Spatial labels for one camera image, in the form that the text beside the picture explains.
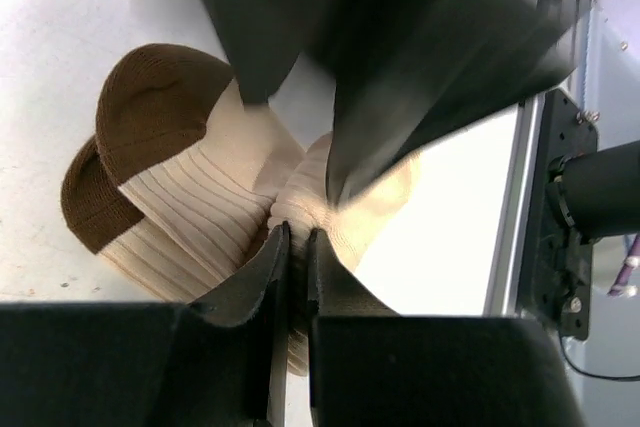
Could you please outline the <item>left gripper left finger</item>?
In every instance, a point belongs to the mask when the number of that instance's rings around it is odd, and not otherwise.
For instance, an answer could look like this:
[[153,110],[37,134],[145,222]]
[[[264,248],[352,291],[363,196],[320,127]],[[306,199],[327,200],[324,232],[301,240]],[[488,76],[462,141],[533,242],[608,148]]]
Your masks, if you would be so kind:
[[282,425],[289,246],[189,304],[3,304],[2,424]]

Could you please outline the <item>cream and brown striped sock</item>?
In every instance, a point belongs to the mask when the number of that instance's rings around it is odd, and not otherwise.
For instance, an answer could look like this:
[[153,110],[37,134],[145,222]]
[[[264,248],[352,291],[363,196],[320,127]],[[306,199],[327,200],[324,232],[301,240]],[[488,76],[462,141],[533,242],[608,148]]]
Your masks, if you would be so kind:
[[411,155],[345,207],[331,207],[331,141],[324,134],[303,148],[268,106],[245,106],[226,62],[183,45],[144,45],[107,76],[94,134],[65,174],[61,210],[93,255],[170,302],[203,296],[287,224],[288,369],[302,377],[311,232],[325,231],[355,271],[422,174]]

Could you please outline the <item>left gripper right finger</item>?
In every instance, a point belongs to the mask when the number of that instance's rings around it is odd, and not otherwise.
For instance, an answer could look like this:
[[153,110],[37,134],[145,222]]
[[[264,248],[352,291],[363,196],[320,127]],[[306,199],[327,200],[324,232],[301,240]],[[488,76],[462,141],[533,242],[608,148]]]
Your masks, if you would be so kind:
[[308,243],[310,405],[317,426],[581,426],[560,356],[536,322],[395,313]]

